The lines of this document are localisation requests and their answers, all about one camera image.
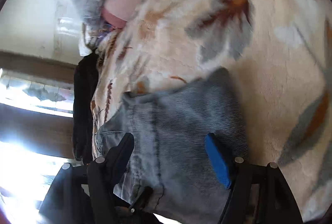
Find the leaf pattern blanket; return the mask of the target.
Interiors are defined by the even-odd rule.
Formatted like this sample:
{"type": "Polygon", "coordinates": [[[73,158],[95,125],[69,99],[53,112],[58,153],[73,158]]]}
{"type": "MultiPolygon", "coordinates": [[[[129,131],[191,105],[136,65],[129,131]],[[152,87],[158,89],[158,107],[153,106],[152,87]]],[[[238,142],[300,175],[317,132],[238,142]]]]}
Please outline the leaf pattern blanket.
{"type": "Polygon", "coordinates": [[[173,90],[225,68],[244,120],[244,159],[278,164],[302,220],[327,212],[330,0],[144,0],[97,51],[94,157],[101,157],[96,134],[117,112],[123,94],[173,90]]]}

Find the black garment on left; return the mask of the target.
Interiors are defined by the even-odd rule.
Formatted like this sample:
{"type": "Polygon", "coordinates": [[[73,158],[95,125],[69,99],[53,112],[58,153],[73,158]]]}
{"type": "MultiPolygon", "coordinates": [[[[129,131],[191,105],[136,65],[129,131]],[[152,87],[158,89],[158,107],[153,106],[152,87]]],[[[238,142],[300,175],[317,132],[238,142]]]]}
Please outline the black garment on left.
{"type": "Polygon", "coordinates": [[[77,161],[88,164],[92,161],[93,117],[91,100],[99,80],[98,55],[85,56],[74,71],[73,103],[73,154],[77,161]]]}

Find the grey denim pants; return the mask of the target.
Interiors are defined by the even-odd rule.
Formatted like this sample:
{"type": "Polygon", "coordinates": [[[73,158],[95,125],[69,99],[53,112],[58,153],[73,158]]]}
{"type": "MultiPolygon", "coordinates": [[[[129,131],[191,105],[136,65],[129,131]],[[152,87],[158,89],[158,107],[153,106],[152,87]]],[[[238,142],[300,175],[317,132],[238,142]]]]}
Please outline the grey denim pants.
{"type": "Polygon", "coordinates": [[[117,112],[98,131],[98,155],[134,136],[126,173],[114,193],[134,202],[153,189],[146,210],[180,223],[217,223],[228,191],[216,178],[205,151],[213,133],[229,158],[248,156],[242,111],[227,69],[216,69],[173,90],[123,94],[117,112]]]}

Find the stained glass window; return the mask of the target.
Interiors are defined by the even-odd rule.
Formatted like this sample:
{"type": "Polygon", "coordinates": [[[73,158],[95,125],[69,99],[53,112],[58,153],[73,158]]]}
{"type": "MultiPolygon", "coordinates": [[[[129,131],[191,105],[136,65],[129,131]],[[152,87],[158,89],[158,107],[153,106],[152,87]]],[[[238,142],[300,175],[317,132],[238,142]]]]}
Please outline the stained glass window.
{"type": "Polygon", "coordinates": [[[1,104],[71,118],[74,85],[1,68],[1,104]]]}

